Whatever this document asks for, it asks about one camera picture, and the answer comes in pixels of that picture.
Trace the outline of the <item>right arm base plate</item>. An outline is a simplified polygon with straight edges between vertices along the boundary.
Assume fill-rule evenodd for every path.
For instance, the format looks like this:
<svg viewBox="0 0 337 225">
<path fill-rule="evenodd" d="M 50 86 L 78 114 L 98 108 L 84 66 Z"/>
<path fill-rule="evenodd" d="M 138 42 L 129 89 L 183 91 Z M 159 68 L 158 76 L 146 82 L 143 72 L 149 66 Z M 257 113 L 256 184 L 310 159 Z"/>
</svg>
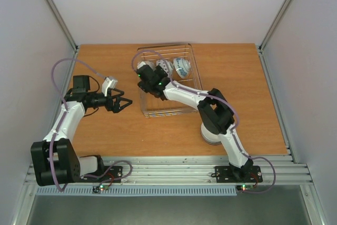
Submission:
<svg viewBox="0 0 337 225">
<path fill-rule="evenodd" d="M 211 174 L 217 183 L 261 183 L 263 182 L 262 172 L 259 166 L 254 165 L 250 169 L 243 171 L 231 166 L 216 166 Z"/>
</svg>

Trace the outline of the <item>white upturned bowl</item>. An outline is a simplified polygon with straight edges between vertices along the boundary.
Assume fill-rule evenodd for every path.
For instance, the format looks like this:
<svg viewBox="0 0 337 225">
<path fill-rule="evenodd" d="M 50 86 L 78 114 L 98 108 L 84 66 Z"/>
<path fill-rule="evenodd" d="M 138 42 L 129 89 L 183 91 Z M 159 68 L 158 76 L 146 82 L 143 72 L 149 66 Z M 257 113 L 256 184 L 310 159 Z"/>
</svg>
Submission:
<svg viewBox="0 0 337 225">
<path fill-rule="evenodd" d="M 210 140 L 210 141 L 220 141 L 218 138 L 218 135 L 211 133 L 204 125 L 204 123 L 201 124 L 201 135 L 204 140 Z"/>
</svg>

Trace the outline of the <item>yellow patterned bowl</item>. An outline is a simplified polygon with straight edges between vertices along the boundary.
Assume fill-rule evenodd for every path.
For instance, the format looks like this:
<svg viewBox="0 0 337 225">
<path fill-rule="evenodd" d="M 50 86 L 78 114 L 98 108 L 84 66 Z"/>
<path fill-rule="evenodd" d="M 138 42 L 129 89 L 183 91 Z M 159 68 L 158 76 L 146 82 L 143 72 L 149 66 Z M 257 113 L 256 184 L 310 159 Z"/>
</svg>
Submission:
<svg viewBox="0 0 337 225">
<path fill-rule="evenodd" d="M 145 61 L 145 63 L 146 63 L 152 70 L 155 70 L 156 65 L 155 65 L 153 62 Z"/>
</svg>

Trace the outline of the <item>pink patterned bowl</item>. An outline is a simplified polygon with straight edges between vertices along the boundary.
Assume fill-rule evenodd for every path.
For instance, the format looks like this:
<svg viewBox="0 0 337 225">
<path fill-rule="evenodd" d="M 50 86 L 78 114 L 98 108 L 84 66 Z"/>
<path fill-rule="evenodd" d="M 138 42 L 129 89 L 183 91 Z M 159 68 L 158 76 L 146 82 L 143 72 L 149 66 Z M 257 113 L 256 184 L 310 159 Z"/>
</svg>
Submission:
<svg viewBox="0 0 337 225">
<path fill-rule="evenodd" d="M 173 74 L 173 63 L 168 60 L 157 60 L 156 65 L 160 66 L 168 76 Z"/>
</svg>

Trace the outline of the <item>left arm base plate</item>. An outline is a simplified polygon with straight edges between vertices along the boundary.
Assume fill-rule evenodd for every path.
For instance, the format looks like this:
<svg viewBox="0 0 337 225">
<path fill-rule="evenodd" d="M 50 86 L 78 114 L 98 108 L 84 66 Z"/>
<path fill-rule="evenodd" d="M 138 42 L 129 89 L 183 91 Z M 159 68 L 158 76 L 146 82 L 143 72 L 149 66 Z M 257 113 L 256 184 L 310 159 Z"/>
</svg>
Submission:
<svg viewBox="0 0 337 225">
<path fill-rule="evenodd" d="M 82 177 L 80 178 L 80 183 L 100 183 L 102 181 L 111 182 L 112 177 L 114 178 L 114 183 L 120 183 L 120 177 L 123 175 L 123 167 L 122 166 L 113 166 L 109 169 L 109 171 L 101 178 L 93 178 L 93 177 Z"/>
</svg>

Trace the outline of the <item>blue floral white bowl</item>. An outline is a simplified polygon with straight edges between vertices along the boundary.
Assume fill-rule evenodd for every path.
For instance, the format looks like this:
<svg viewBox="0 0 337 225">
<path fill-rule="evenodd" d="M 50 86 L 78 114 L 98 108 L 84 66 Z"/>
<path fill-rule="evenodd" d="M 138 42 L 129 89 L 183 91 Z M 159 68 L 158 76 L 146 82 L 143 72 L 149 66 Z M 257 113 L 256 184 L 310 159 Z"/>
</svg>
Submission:
<svg viewBox="0 0 337 225">
<path fill-rule="evenodd" d="M 185 58 L 177 57 L 173 60 L 174 68 L 178 76 L 182 79 L 185 79 L 189 76 L 191 72 L 191 64 Z"/>
</svg>

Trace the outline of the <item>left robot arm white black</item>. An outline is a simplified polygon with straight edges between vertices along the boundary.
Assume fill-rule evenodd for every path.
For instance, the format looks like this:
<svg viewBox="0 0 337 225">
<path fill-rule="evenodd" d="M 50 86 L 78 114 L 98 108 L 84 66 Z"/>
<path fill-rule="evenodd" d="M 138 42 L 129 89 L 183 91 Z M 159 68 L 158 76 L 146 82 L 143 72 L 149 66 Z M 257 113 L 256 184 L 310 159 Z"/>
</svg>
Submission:
<svg viewBox="0 0 337 225">
<path fill-rule="evenodd" d="M 36 182 L 41 187 L 84 180 L 100 182 L 109 171 L 100 155 L 79 157 L 72 146 L 73 137 L 88 109 L 103 107 L 118 113 L 131 105 L 132 100 L 124 98 L 124 92 L 116 89 L 117 79 L 111 76 L 105 78 L 100 91 L 91 90 L 90 80 L 88 75 L 73 77 L 73 86 L 64 96 L 52 129 L 43 140 L 31 146 Z"/>
</svg>

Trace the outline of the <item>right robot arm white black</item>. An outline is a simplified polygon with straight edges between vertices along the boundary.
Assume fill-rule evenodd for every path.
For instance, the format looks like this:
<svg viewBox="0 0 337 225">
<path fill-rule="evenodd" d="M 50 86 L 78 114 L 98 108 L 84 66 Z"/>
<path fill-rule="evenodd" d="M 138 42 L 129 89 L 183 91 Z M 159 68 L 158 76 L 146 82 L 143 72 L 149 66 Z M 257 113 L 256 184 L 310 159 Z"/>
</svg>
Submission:
<svg viewBox="0 0 337 225">
<path fill-rule="evenodd" d="M 208 144 L 222 144 L 228 159 L 234 181 L 242 182 L 251 175 L 252 159 L 245 151 L 234 119 L 235 110 L 228 104 L 218 89 L 202 91 L 180 84 L 170 79 L 160 67 L 151 68 L 141 62 L 136 69 L 140 78 L 139 88 L 156 98 L 165 101 L 180 102 L 198 110 L 202 125 L 201 135 Z"/>
</svg>

